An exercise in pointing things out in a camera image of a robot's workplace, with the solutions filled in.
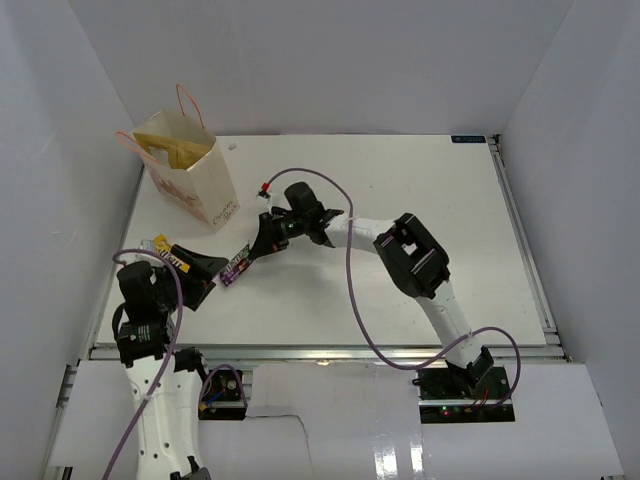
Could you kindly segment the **kettle chips bag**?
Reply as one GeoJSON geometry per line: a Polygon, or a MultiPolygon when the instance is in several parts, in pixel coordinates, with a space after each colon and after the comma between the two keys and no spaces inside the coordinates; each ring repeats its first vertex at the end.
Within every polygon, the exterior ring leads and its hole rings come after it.
{"type": "Polygon", "coordinates": [[[172,137],[134,133],[140,147],[164,166],[186,170],[204,157],[213,146],[212,142],[194,142],[172,137]]]}

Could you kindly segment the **beige paper bag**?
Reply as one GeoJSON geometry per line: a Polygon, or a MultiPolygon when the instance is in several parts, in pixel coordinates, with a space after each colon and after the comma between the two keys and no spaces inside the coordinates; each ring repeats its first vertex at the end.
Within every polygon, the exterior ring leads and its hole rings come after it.
{"type": "Polygon", "coordinates": [[[181,84],[176,85],[176,96],[176,109],[164,108],[131,131],[118,131],[116,138],[139,156],[161,195],[217,232],[239,211],[240,202],[220,142],[206,126],[197,101],[181,84]],[[134,133],[212,142],[213,146],[190,168],[172,169],[144,151],[134,133]]]}

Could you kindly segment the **blue table label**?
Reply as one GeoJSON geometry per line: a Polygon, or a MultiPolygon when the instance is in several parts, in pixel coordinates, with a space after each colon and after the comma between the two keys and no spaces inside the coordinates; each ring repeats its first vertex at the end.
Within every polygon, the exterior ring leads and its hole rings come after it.
{"type": "Polygon", "coordinates": [[[451,135],[451,141],[455,144],[485,144],[483,135],[451,135]]]}

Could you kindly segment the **yellow M&M packet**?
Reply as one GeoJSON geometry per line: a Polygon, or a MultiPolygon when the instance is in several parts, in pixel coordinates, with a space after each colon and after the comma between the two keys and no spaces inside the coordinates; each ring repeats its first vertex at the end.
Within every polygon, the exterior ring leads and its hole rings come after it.
{"type": "Polygon", "coordinates": [[[190,265],[178,258],[173,252],[173,246],[164,235],[158,235],[152,240],[153,251],[168,260],[178,271],[188,273],[190,265]]]}

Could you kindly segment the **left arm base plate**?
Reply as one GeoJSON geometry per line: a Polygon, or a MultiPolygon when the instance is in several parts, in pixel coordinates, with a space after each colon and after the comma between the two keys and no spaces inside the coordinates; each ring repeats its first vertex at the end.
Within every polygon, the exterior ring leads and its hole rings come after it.
{"type": "Polygon", "coordinates": [[[246,407],[240,391],[241,383],[229,369],[216,372],[199,405],[201,421],[242,421],[246,407]]]}

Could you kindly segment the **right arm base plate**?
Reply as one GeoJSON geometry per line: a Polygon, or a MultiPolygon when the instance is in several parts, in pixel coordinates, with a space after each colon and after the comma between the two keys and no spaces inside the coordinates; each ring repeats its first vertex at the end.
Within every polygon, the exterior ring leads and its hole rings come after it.
{"type": "Polygon", "coordinates": [[[418,391],[423,425],[515,421],[510,400],[497,406],[510,389],[504,367],[493,367],[480,386],[471,392],[459,386],[446,368],[419,370],[412,384],[418,391]]]}

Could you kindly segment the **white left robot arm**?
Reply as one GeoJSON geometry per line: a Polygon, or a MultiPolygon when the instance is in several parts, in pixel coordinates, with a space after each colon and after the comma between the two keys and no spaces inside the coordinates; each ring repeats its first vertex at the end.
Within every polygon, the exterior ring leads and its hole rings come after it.
{"type": "Polygon", "coordinates": [[[134,401],[127,425],[103,476],[110,477],[127,440],[138,438],[139,479],[208,479],[198,443],[199,413],[217,401],[247,399],[240,372],[208,369],[201,352],[178,349],[185,310],[195,311],[218,283],[229,286],[251,264],[244,247],[232,260],[201,255],[162,236],[116,252],[122,303],[112,317],[134,401]]]}

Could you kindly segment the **brown M&M packet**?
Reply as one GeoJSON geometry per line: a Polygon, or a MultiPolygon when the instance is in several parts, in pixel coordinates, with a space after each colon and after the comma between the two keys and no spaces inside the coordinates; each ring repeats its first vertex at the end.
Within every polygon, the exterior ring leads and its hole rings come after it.
{"type": "Polygon", "coordinates": [[[233,284],[242,273],[249,268],[252,260],[250,258],[250,245],[246,244],[219,272],[219,280],[225,287],[233,284]]]}

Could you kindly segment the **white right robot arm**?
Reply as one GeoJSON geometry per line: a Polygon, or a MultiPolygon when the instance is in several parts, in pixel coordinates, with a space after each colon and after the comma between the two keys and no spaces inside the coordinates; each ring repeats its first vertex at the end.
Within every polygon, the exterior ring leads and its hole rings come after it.
{"type": "Polygon", "coordinates": [[[288,208],[273,206],[259,215],[251,260],[283,251],[300,236],[343,248],[347,265],[352,250],[376,254],[395,287],[417,302],[434,328],[453,390],[472,399],[486,389],[493,358],[455,298],[448,254],[415,215],[393,221],[355,218],[351,211],[325,208],[305,182],[290,185],[284,195],[288,208]]]}

